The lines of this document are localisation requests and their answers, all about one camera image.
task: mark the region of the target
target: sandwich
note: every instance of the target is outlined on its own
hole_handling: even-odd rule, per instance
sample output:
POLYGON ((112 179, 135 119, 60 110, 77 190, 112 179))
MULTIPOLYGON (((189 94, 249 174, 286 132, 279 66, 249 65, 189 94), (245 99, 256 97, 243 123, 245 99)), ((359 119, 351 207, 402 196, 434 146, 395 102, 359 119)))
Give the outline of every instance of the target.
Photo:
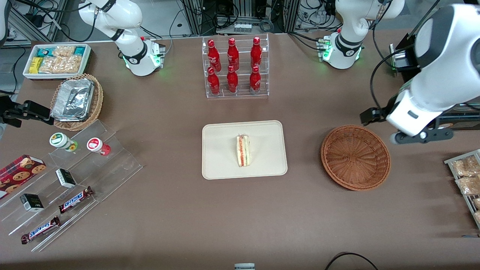
POLYGON ((240 167, 250 165, 250 140, 247 135, 237 136, 237 157, 240 167))

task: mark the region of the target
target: green-lidded jar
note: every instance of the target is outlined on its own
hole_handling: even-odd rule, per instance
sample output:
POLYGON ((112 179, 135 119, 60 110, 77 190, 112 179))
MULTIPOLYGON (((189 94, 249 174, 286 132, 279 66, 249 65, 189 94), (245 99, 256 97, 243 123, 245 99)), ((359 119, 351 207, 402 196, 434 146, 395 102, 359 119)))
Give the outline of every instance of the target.
POLYGON ((73 152, 77 149, 78 143, 62 132, 57 132, 50 137, 50 144, 56 148, 65 149, 67 152, 73 152))

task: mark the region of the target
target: coca-cola bottle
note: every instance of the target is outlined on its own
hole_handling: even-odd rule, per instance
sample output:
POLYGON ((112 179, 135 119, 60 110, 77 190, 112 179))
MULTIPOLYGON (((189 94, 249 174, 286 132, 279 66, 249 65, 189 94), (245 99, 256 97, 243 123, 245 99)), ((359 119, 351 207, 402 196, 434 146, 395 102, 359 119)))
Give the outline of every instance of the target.
POLYGON ((215 70, 213 69, 213 67, 208 67, 207 81, 212 95, 220 95, 220 81, 218 79, 218 76, 215 74, 215 70))
POLYGON ((252 68, 252 74, 250 74, 250 93, 256 95, 260 92, 260 74, 258 73, 258 66, 252 68))
POLYGON ((233 65, 228 66, 228 74, 227 74, 227 81, 228 81, 228 90, 235 94, 237 92, 239 86, 239 77, 235 72, 235 68, 233 65))
POLYGON ((210 62, 210 66, 212 66, 216 72, 220 72, 222 70, 222 64, 220 64, 220 54, 218 50, 215 48, 215 42, 212 39, 207 41, 208 44, 208 61, 210 62))
POLYGON ((260 47, 260 38, 259 37, 254 37, 253 38, 253 46, 252 50, 250 51, 250 65, 252 68, 255 65, 260 66, 262 63, 262 47, 260 47))
POLYGON ((235 70, 240 68, 240 58, 239 58, 239 49, 235 45, 235 39, 228 39, 228 65, 232 65, 235 70))

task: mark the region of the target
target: cookie image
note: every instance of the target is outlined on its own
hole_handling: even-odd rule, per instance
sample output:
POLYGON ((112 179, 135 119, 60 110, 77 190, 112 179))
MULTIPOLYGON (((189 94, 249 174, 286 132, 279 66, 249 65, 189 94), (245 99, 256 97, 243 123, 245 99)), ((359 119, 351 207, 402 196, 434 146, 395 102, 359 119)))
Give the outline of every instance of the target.
POLYGON ((12 191, 15 190, 16 188, 18 188, 19 186, 20 186, 19 184, 11 185, 11 186, 7 187, 7 189, 5 189, 5 192, 6 193, 12 193, 12 191))
POLYGON ((20 167, 25 168, 25 169, 30 169, 33 164, 35 164, 35 162, 33 162, 33 160, 31 160, 29 158, 24 158, 20 162, 20 167))
POLYGON ((25 180, 30 176, 29 172, 19 172, 16 175, 13 176, 14 181, 21 181, 25 180))
POLYGON ((32 169, 32 173, 37 174, 37 173, 43 171, 45 168, 46 168, 45 165, 38 165, 38 166, 36 166, 35 168, 32 169))

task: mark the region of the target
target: snickers bar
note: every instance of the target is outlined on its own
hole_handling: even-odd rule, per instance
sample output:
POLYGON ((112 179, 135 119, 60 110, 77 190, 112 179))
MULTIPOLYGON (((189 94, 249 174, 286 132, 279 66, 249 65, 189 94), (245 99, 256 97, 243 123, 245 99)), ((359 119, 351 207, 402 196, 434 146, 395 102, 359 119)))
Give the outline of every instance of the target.
POLYGON ((32 241, 35 237, 45 233, 46 231, 50 230, 51 228, 60 226, 60 219, 56 216, 49 222, 43 224, 42 226, 38 227, 36 230, 31 231, 30 233, 22 235, 22 244, 25 245, 26 243, 32 241))
POLYGON ((68 211, 68 209, 73 208, 75 205, 77 205, 79 202, 83 201, 85 198, 88 196, 92 195, 94 192, 90 186, 88 186, 86 189, 84 189, 82 192, 77 194, 75 197, 71 198, 68 200, 66 203, 63 205, 59 206, 60 209, 60 214, 65 213, 68 211))

